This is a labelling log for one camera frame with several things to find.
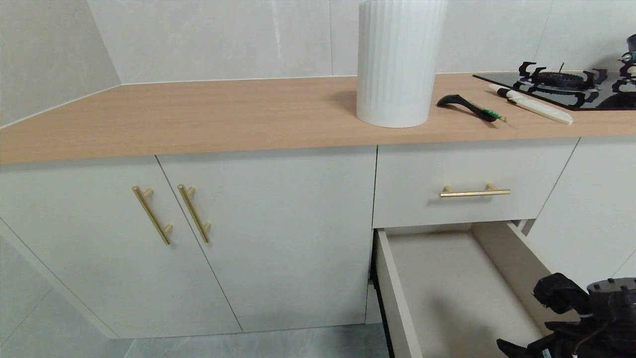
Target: kitchen cabinet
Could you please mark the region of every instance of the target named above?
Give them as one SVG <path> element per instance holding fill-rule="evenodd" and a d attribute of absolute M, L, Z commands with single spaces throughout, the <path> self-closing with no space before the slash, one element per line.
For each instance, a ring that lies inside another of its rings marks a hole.
<path fill-rule="evenodd" d="M 536 218 L 576 141 L 380 145 L 373 227 Z"/>
<path fill-rule="evenodd" d="M 154 156 L 5 165 L 0 193 L 0 217 L 119 337 L 241 331 Z"/>
<path fill-rule="evenodd" d="M 582 287 L 613 276 L 636 249 L 634 155 L 636 137 L 581 138 L 529 232 L 538 253 Z M 630 267 L 620 275 L 635 276 Z"/>
<path fill-rule="evenodd" d="M 364 323 L 376 147 L 159 156 L 244 331 Z M 209 242 L 186 209 L 190 197 Z"/>

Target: kitchen counter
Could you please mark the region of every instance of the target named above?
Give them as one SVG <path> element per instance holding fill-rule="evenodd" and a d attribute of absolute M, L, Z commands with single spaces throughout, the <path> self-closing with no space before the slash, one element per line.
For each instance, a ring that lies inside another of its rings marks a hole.
<path fill-rule="evenodd" d="M 571 112 L 559 124 L 509 104 L 470 74 L 437 75 L 428 122 L 406 129 L 356 118 L 356 77 L 122 85 L 0 130 L 0 162 L 63 161 L 238 150 L 636 135 L 633 111 Z M 461 94 L 508 118 L 487 123 Z"/>

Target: black glass cooktop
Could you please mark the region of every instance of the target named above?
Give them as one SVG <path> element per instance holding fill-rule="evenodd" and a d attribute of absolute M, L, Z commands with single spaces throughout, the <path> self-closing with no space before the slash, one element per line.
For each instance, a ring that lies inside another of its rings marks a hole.
<path fill-rule="evenodd" d="M 524 62 L 519 73 L 474 76 L 573 111 L 636 110 L 636 77 L 602 69 L 562 73 L 537 68 L 530 73 L 533 64 Z"/>

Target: gold handle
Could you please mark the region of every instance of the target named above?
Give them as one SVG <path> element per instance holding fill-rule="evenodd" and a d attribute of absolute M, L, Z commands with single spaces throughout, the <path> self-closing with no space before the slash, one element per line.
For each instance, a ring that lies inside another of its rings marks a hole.
<path fill-rule="evenodd" d="M 497 189 L 494 184 L 488 183 L 487 190 L 478 192 L 454 192 L 448 185 L 439 193 L 439 197 L 466 197 L 466 196 L 493 196 L 493 195 L 510 195 L 510 189 Z"/>
<path fill-rule="evenodd" d="M 190 197 L 194 195 L 195 193 L 195 188 L 190 187 L 190 189 L 186 189 L 185 185 L 179 184 L 177 186 L 177 189 L 179 189 L 179 192 L 181 193 L 181 197 L 183 197 L 183 201 L 186 203 L 186 206 L 188 207 L 188 211 L 190 212 L 192 219 L 195 221 L 195 225 L 197 226 L 197 229 L 199 230 L 201 237 L 203 238 L 203 241 L 205 243 L 210 242 L 210 240 L 207 238 L 207 231 L 210 229 L 210 226 L 212 224 L 209 222 L 206 222 L 205 225 L 201 225 L 201 219 L 199 218 L 197 214 L 197 209 L 195 209 L 195 206 L 192 205 L 192 200 L 190 200 Z"/>
<path fill-rule="evenodd" d="M 172 224 L 168 224 L 162 229 L 157 216 L 155 215 L 155 213 L 153 213 L 153 210 L 150 208 L 150 205 L 148 205 L 148 202 L 146 201 L 146 198 L 152 195 L 152 193 L 154 192 L 153 189 L 150 188 L 145 192 L 141 192 L 141 189 L 135 185 L 134 187 L 132 187 L 132 192 L 135 193 L 137 200 L 139 200 L 139 204 L 141 204 L 144 210 L 146 210 L 146 214 L 148 214 L 150 221 L 153 222 L 155 229 L 157 229 L 159 235 L 161 235 L 161 239 L 163 239 L 163 242 L 166 245 L 169 245 L 170 239 L 168 238 L 168 233 L 170 232 L 170 230 L 172 230 Z"/>

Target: white ribbed vase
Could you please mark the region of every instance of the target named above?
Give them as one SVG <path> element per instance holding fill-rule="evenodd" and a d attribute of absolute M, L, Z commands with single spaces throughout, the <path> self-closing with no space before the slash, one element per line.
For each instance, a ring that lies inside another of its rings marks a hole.
<path fill-rule="evenodd" d="M 446 0 L 360 4 L 357 117 L 404 128 L 429 116 Z"/>

